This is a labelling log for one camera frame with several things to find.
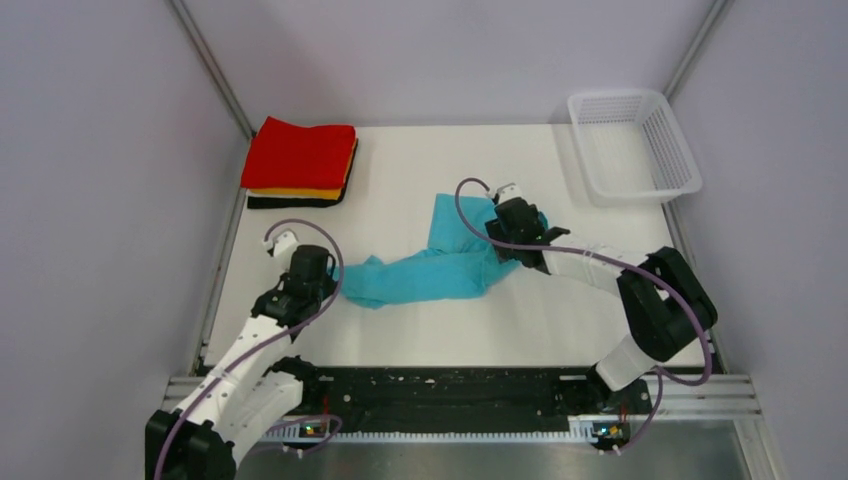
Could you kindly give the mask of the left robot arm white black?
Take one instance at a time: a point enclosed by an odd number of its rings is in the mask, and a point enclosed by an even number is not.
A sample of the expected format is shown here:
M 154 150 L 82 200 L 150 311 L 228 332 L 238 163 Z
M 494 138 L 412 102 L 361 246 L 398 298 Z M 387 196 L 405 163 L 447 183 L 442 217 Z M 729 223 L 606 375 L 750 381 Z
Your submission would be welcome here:
M 291 410 L 319 404 L 320 386 L 287 356 L 300 332 L 338 296 L 344 263 L 338 247 L 296 245 L 277 283 L 254 302 L 215 368 L 175 407 L 145 426 L 147 479 L 232 479 L 257 441 Z

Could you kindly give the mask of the teal t-shirt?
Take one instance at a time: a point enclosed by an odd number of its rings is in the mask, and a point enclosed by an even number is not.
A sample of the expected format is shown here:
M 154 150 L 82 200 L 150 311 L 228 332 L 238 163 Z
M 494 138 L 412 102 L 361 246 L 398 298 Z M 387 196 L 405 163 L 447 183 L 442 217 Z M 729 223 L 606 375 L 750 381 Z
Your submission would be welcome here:
M 341 294 L 370 309 L 416 302 L 474 299 L 519 269 L 517 260 L 501 262 L 494 247 L 462 223 L 454 196 L 436 196 L 427 247 L 385 263 L 370 256 L 347 265 Z

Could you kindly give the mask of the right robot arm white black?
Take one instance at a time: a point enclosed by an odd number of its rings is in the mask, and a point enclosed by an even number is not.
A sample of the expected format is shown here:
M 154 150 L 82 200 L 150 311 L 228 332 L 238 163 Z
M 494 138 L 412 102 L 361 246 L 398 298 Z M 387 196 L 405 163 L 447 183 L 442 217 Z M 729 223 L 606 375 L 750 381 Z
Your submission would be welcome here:
M 626 254 L 606 245 L 578 240 L 569 230 L 547 227 L 538 208 L 522 197 L 494 200 L 495 219 L 486 222 L 488 238 L 501 261 L 517 260 L 544 274 L 570 278 L 621 301 L 628 331 L 587 372 L 586 397 L 600 412 L 612 412 L 627 388 L 692 343 L 704 356 L 698 384 L 713 372 L 705 333 L 717 311 L 681 253 L 662 247 L 647 254 Z

